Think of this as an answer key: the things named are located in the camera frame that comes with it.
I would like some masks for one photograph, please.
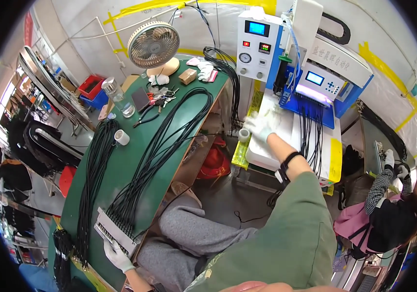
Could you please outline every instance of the person's arm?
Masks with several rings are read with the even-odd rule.
[[[408,196],[411,194],[411,178],[410,173],[408,173],[408,169],[401,165],[398,167],[400,170],[400,173],[397,174],[397,177],[400,179],[404,187],[402,188],[402,195]]]
[[[379,201],[384,197],[393,175],[394,163],[394,153],[389,149],[386,151],[384,170],[374,180],[366,201],[364,201],[366,215],[371,215]]]
[[[280,163],[283,163],[291,153],[297,151],[272,131],[265,118],[246,117],[243,127],[248,129],[254,138],[267,144]],[[312,172],[312,169],[303,156],[296,155],[288,163],[288,179],[293,181],[303,172]]]
[[[288,155],[296,152],[296,149],[286,143],[282,138],[278,137],[277,134],[271,133],[267,137],[267,144],[272,149],[276,158],[280,163],[287,159]],[[293,181],[297,176],[303,172],[312,172],[311,167],[305,158],[301,155],[296,155],[288,163],[287,176],[290,181]]]
[[[153,291],[153,287],[137,274],[131,260],[121,250],[116,241],[113,242],[113,247],[111,247],[109,241],[105,239],[103,248],[105,249],[106,257],[126,275],[129,285],[134,292]]]

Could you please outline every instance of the fan grille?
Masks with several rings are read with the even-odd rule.
[[[128,43],[129,59],[143,69],[161,66],[175,56],[178,32],[166,22],[153,21],[139,27]]]

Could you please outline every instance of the pliers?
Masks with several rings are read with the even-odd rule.
[[[151,117],[150,119],[147,120],[143,120],[143,117],[145,117],[145,115],[154,107],[154,106],[158,106],[159,110],[157,112],[157,114],[155,114],[153,117]],[[158,115],[161,112],[161,101],[160,100],[151,100],[150,101],[150,105],[143,111],[142,115],[140,116],[140,118],[137,120],[137,122],[132,126],[133,128],[135,128],[136,126],[143,124],[143,123],[147,123],[149,121],[155,120]]]

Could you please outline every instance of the pressure gauge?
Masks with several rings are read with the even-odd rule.
[[[241,53],[239,55],[239,60],[243,63],[249,63],[252,60],[252,58],[248,53]]]

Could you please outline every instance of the tape roll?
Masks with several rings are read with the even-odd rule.
[[[249,135],[251,135],[251,132],[249,132],[248,129],[242,128],[241,130],[239,130],[238,140],[241,143],[247,142],[247,140],[249,139]]]
[[[114,134],[114,139],[121,145],[127,145],[127,143],[129,143],[129,135],[126,134],[126,132],[124,132],[123,130],[118,130],[116,131],[116,133]]]

